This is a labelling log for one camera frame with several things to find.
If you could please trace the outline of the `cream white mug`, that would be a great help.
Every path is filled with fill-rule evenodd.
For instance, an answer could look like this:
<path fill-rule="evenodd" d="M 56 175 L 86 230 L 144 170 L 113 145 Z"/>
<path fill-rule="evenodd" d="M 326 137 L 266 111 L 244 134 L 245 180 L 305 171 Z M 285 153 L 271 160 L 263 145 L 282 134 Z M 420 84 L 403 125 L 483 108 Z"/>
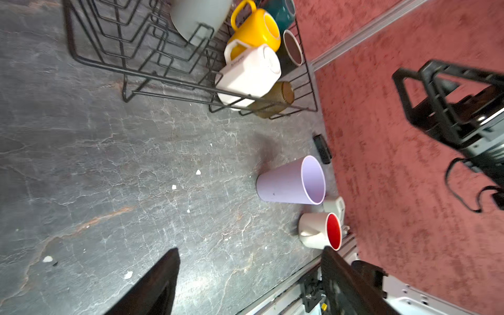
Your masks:
<path fill-rule="evenodd" d="M 169 14 L 173 26 L 191 45 L 199 46 L 211 39 L 223 25 L 232 0 L 172 1 Z"/>

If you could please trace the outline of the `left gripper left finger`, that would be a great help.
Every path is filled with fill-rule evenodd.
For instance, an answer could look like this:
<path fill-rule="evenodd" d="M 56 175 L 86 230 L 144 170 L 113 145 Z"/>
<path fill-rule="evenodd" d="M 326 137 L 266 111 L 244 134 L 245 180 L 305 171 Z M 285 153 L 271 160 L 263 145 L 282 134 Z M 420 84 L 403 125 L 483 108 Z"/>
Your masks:
<path fill-rule="evenodd" d="M 180 263 L 178 249 L 170 249 L 106 313 L 171 314 Z"/>

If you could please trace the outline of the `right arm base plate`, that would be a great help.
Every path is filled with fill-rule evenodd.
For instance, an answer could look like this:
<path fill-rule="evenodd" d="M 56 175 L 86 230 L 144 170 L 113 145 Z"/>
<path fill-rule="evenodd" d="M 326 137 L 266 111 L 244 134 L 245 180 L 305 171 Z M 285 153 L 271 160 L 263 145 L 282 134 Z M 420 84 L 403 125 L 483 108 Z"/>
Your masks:
<path fill-rule="evenodd" d="M 301 300 L 306 313 L 310 313 L 324 301 L 325 293 L 322 285 L 320 269 L 306 273 L 299 281 Z"/>

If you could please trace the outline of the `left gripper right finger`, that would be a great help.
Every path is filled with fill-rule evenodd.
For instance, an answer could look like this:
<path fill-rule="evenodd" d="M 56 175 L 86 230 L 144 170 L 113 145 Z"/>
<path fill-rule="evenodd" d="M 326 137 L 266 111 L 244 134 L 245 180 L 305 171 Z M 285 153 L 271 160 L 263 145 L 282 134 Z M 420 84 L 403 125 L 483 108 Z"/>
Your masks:
<path fill-rule="evenodd" d="M 325 247 L 321 256 L 322 287 L 329 314 L 397 314 L 387 303 L 383 281 L 388 274 L 379 266 L 356 260 L 347 263 Z"/>

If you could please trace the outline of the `white mug red inside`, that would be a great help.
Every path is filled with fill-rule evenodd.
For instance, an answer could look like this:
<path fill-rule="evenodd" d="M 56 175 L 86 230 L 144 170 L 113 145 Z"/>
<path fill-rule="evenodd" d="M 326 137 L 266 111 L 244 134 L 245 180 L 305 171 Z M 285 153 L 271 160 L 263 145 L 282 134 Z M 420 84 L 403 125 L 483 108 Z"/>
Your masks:
<path fill-rule="evenodd" d="M 311 249 L 329 247 L 340 250 L 343 242 L 343 231 L 339 218 L 334 213 L 305 213 L 298 223 L 301 243 Z"/>

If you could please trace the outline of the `yellow mug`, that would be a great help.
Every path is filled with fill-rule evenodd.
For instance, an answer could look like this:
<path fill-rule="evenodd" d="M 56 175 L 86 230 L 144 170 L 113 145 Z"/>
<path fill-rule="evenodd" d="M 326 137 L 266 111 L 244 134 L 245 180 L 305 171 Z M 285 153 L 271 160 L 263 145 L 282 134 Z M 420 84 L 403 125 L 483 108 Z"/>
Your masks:
<path fill-rule="evenodd" d="M 251 14 L 245 22 L 237 26 L 236 18 L 247 5 L 250 6 Z M 280 30 L 276 21 L 266 10 L 258 9 L 253 1 L 241 1 L 231 15 L 230 24 L 234 35 L 228 41 L 227 50 L 230 52 L 230 57 L 226 57 L 227 62 L 237 58 L 248 47 L 267 44 L 277 52 L 281 46 Z"/>

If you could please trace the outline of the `olive green glass cup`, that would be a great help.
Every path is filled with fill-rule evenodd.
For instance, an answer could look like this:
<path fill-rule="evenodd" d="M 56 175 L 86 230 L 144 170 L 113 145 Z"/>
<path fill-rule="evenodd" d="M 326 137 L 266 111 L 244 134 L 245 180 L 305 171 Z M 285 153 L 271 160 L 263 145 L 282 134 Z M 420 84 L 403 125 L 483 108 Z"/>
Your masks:
<path fill-rule="evenodd" d="M 247 109 L 260 118 L 267 119 L 290 107 L 295 100 L 292 84 L 278 81 L 273 88 L 262 97 L 262 101 L 251 103 Z"/>

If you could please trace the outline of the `lilac plastic cup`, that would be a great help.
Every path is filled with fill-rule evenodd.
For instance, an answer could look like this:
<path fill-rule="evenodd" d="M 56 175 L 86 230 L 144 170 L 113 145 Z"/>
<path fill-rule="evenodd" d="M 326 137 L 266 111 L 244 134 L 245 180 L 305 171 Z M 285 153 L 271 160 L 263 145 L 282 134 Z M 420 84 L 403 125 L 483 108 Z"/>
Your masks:
<path fill-rule="evenodd" d="M 308 155 L 259 175 L 256 190 L 265 202 L 317 206 L 326 196 L 325 174 L 320 162 Z"/>

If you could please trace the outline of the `black mug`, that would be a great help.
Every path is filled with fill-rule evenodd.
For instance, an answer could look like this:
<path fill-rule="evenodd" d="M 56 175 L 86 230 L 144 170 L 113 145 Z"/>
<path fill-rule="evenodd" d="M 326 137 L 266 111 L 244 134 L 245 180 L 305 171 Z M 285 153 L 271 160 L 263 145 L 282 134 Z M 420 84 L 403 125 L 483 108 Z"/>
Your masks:
<path fill-rule="evenodd" d="M 283 32 L 277 56 L 283 72 L 303 65 L 304 57 L 301 46 L 291 31 L 285 30 Z"/>

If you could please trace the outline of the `white ceramic mug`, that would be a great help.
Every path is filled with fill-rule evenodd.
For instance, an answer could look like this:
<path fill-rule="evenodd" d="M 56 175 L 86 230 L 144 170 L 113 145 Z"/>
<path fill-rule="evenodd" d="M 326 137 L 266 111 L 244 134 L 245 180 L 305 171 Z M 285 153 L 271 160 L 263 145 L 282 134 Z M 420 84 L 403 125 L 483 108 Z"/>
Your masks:
<path fill-rule="evenodd" d="M 233 39 L 224 50 L 224 59 L 226 66 L 216 76 L 215 86 L 220 101 L 235 110 L 266 95 L 282 75 L 279 58 L 267 44 L 252 47 Z"/>

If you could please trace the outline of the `dark green ceramic mug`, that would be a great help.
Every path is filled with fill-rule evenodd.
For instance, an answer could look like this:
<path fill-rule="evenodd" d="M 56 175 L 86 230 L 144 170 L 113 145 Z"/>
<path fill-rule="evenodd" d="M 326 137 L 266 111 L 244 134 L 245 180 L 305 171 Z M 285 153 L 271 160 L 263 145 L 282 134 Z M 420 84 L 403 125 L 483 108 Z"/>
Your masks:
<path fill-rule="evenodd" d="M 281 34 L 295 22 L 294 0 L 268 0 L 261 7 L 273 17 Z"/>

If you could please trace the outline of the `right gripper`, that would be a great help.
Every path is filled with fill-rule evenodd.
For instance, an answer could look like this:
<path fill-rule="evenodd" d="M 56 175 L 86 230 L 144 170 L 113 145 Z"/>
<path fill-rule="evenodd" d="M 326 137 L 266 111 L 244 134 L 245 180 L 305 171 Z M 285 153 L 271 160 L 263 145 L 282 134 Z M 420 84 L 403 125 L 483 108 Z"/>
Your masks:
<path fill-rule="evenodd" d="M 417 72 L 400 68 L 392 75 L 406 119 L 430 138 L 462 150 L 471 168 L 503 184 L 503 74 L 429 60 Z M 405 81 L 421 83 L 426 97 L 412 104 Z M 461 84 L 484 85 L 476 95 L 450 102 Z"/>

